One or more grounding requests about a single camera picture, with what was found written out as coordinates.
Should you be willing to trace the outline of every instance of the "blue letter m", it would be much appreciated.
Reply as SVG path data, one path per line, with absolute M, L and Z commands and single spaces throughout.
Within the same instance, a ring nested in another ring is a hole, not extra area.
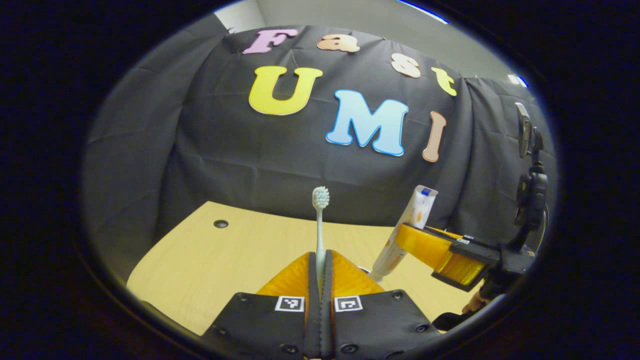
M 409 110 L 407 105 L 396 100 L 385 100 L 371 114 L 361 93 L 353 90 L 337 90 L 335 96 L 340 100 L 340 106 L 333 131 L 326 135 L 328 142 L 340 145 L 351 144 L 353 138 L 349 135 L 349 125 L 353 124 L 353 130 L 361 147 L 366 146 L 380 129 L 378 139 L 373 142 L 373 149 L 393 156 L 404 154 L 400 138 L 403 117 Z

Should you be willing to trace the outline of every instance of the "letter u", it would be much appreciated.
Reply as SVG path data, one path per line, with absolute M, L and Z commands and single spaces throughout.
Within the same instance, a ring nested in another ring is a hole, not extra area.
M 249 93 L 249 104 L 255 111 L 271 115 L 289 115 L 307 105 L 314 81 L 322 76 L 322 71 L 310 67 L 297 68 L 294 73 L 298 75 L 298 84 L 293 95 L 288 100 L 276 100 L 273 98 L 273 89 L 280 75 L 286 72 L 287 68 L 281 66 L 263 66 L 255 69 L 257 77 Z

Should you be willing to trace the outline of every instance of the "toothbrush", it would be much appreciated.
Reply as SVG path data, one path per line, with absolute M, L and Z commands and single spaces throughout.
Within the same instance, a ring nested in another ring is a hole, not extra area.
M 324 186 L 314 189 L 312 194 L 313 205 L 317 211 L 318 238 L 316 243 L 316 277 L 318 281 L 318 292 L 322 296 L 324 284 L 324 244 L 322 242 L 322 209 L 329 205 L 329 190 Z

